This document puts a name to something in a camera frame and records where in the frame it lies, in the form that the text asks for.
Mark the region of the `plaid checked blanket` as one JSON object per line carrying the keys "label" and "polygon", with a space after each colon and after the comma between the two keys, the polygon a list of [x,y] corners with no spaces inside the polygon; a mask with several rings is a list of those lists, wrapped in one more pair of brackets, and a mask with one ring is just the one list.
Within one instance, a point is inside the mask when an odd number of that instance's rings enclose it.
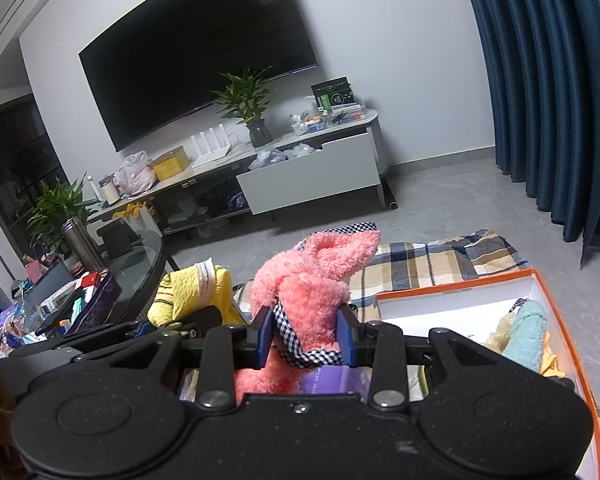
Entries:
{"label": "plaid checked blanket", "polygon": [[528,260],[505,237],[482,229],[429,243],[378,246],[374,258],[350,278],[350,303],[362,323],[380,318],[376,298],[527,269]]}

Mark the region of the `pink fluffy garment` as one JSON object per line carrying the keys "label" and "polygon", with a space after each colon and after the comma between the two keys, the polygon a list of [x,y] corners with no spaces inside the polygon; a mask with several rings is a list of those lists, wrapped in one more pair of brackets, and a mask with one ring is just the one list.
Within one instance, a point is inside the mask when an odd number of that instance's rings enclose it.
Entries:
{"label": "pink fluffy garment", "polygon": [[379,241],[375,223],[350,224],[315,232],[260,267],[250,309],[253,315],[272,310],[272,349],[260,370],[235,374],[237,400],[247,393],[297,393],[304,375],[343,363],[337,311],[350,301],[349,280],[372,260]]}

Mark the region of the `cream fluffy cloth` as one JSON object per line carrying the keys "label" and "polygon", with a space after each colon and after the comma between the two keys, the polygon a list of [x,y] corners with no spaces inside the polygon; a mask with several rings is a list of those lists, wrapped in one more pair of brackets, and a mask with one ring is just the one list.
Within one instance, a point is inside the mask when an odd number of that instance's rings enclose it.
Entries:
{"label": "cream fluffy cloth", "polygon": [[488,339],[484,343],[486,348],[489,348],[496,353],[502,353],[505,350],[509,342],[514,317],[515,315],[513,315],[513,313],[507,313],[500,319],[498,327],[494,332],[490,333]]}

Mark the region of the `bamboo plant in dark vase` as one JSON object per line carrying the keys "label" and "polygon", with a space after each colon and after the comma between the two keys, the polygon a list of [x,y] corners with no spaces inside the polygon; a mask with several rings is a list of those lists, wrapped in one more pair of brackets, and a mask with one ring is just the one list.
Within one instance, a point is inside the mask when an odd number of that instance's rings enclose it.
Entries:
{"label": "bamboo plant in dark vase", "polygon": [[271,89],[265,81],[268,68],[255,72],[246,68],[241,75],[221,73],[226,86],[216,90],[215,102],[221,107],[223,118],[236,119],[249,130],[250,142],[260,148],[273,141],[272,133],[265,125],[264,112],[270,104]]}

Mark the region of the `white jar with lid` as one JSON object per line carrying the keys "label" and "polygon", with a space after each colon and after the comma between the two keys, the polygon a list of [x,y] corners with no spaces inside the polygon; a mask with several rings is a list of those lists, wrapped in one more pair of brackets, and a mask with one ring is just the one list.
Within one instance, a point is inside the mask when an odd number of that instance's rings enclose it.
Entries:
{"label": "white jar with lid", "polygon": [[108,205],[114,205],[120,200],[118,189],[112,181],[108,181],[102,186],[102,192]]}

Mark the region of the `pink white plastic bag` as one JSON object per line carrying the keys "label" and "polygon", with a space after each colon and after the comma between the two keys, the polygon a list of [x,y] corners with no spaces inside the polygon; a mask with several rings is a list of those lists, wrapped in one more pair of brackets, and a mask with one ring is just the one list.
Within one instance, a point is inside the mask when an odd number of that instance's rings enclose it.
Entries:
{"label": "pink white plastic bag", "polygon": [[148,191],[156,182],[155,171],[145,151],[125,157],[122,166],[114,173],[114,184],[122,194],[129,196]]}

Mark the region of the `bamboo plant in steel vase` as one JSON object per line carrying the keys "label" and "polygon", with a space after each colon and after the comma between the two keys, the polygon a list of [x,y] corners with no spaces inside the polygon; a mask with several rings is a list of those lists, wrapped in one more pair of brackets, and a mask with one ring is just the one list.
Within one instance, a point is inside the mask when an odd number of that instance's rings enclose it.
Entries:
{"label": "bamboo plant in steel vase", "polygon": [[93,212],[96,200],[86,200],[83,187],[86,176],[71,183],[57,180],[54,185],[41,184],[28,230],[35,242],[58,255],[70,249],[85,270],[102,272],[106,264],[86,228],[86,220]]}

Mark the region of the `black green product box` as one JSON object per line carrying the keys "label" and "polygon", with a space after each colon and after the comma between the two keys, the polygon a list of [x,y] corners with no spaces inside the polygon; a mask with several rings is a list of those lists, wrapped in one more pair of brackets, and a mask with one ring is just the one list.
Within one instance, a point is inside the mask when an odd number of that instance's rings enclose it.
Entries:
{"label": "black green product box", "polygon": [[330,112],[335,107],[346,106],[356,102],[347,77],[339,77],[312,84],[311,90],[317,108],[321,112]]}

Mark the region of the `yellow fluffy sock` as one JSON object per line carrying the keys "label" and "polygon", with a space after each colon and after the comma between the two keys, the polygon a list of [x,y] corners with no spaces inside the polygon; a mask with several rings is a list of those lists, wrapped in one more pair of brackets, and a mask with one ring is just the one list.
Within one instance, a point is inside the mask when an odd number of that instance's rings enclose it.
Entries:
{"label": "yellow fluffy sock", "polygon": [[233,302],[230,271],[209,258],[173,271],[160,281],[147,317],[153,326],[181,321],[206,307],[217,308],[224,325],[242,325],[244,319]]}

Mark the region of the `purple tray with clutter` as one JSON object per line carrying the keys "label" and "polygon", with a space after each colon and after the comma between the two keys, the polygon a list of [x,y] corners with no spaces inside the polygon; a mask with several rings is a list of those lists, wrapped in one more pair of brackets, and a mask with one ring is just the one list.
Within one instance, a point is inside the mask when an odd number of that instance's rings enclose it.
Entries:
{"label": "purple tray with clutter", "polygon": [[122,292],[108,271],[59,284],[42,278],[24,293],[10,319],[18,337],[60,337],[105,324]]}

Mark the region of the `white wifi router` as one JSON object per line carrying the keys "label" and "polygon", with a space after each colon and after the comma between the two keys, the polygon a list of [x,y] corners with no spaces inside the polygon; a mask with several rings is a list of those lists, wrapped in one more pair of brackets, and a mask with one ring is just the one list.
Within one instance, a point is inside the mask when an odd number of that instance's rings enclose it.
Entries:
{"label": "white wifi router", "polygon": [[194,147],[193,168],[225,157],[232,147],[223,124],[195,133],[190,140]]}

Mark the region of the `light blue knitted sock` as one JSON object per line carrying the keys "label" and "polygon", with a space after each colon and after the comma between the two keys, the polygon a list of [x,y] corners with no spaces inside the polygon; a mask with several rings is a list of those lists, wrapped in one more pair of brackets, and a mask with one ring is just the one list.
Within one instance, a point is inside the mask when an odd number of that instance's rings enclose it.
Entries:
{"label": "light blue knitted sock", "polygon": [[514,322],[509,342],[503,356],[539,373],[546,329],[546,316],[542,304],[535,300],[519,298],[512,309]]}

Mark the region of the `clear tray of small items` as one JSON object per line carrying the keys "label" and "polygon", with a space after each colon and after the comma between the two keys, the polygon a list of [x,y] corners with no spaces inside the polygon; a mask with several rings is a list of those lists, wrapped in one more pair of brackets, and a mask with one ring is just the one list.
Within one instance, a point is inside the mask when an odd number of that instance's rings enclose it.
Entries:
{"label": "clear tray of small items", "polygon": [[305,110],[299,115],[291,114],[289,116],[295,134],[323,131],[364,117],[364,110],[331,110],[317,115],[311,115],[308,110]]}

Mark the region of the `orange white cardboard box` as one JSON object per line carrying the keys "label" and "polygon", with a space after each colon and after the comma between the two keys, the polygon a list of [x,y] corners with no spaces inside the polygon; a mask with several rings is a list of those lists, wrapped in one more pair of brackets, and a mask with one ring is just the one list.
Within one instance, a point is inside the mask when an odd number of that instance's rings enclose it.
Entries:
{"label": "orange white cardboard box", "polygon": [[404,333],[425,336],[432,328],[448,328],[573,386],[594,416],[593,437],[578,477],[600,479],[600,414],[567,326],[537,270],[381,292],[375,304],[380,318]]}

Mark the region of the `purple plastic bag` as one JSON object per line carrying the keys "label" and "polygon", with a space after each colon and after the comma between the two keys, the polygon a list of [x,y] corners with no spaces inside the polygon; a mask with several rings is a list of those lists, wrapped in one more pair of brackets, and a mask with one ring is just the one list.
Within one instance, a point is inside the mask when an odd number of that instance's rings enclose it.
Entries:
{"label": "purple plastic bag", "polygon": [[372,369],[370,367],[348,367],[325,365],[300,379],[302,394],[358,394],[366,399],[370,390]]}

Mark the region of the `plastic bags in drawer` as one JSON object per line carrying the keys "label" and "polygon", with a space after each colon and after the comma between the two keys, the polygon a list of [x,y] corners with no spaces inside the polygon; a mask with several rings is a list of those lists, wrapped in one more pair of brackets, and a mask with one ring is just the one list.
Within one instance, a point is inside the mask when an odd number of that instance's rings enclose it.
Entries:
{"label": "plastic bags in drawer", "polygon": [[316,152],[315,148],[309,146],[309,144],[300,143],[292,148],[286,150],[279,150],[278,148],[272,148],[272,150],[260,151],[256,158],[250,162],[248,169],[250,171],[262,169],[267,166],[279,164],[280,162],[286,162],[287,160],[293,160],[304,156],[309,156]]}

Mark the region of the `dark blue curtain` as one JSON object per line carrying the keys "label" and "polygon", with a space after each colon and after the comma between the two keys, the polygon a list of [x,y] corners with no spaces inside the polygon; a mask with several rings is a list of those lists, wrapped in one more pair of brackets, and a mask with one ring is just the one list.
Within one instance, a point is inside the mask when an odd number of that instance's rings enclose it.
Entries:
{"label": "dark blue curtain", "polygon": [[600,0],[470,0],[490,88],[495,163],[600,254]]}

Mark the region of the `yellow cardboard box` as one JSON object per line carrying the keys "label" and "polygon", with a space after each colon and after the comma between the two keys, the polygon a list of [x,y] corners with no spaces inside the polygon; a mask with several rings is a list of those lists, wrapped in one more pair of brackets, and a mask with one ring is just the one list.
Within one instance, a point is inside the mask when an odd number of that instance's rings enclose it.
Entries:
{"label": "yellow cardboard box", "polygon": [[164,181],[180,174],[189,164],[189,158],[182,146],[165,152],[151,161],[152,170],[154,170],[159,181]]}

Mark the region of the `large black wall television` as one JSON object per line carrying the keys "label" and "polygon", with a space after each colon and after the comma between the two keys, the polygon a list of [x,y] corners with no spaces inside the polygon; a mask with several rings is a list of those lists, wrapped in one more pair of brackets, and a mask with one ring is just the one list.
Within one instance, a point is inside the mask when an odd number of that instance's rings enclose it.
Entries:
{"label": "large black wall television", "polygon": [[146,0],[79,57],[118,151],[210,105],[227,75],[317,63],[296,0]]}

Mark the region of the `white grey TV cabinet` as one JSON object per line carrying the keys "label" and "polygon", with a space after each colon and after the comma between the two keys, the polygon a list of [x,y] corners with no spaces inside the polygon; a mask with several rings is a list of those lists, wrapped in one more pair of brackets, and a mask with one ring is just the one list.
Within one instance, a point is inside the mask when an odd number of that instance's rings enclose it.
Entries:
{"label": "white grey TV cabinet", "polygon": [[187,167],[136,199],[143,202],[171,188],[190,188],[202,178],[224,170],[235,175],[253,214],[265,214],[362,188],[376,188],[380,197],[385,196],[382,178],[388,172],[389,162],[377,110],[366,110],[352,122],[321,131],[301,136],[287,133],[269,147],[283,151],[301,143],[313,143],[317,149],[306,156],[243,172],[238,169],[247,166],[257,152],[250,145],[238,146],[223,158]]}

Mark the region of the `round glass side table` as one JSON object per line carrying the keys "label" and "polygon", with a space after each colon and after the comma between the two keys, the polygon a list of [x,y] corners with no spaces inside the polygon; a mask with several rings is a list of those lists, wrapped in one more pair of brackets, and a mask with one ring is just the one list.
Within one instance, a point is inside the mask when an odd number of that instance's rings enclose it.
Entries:
{"label": "round glass side table", "polygon": [[161,280],[180,267],[156,231],[134,231],[119,218],[96,231],[104,243],[108,270],[121,292],[106,322],[120,324],[146,318]]}

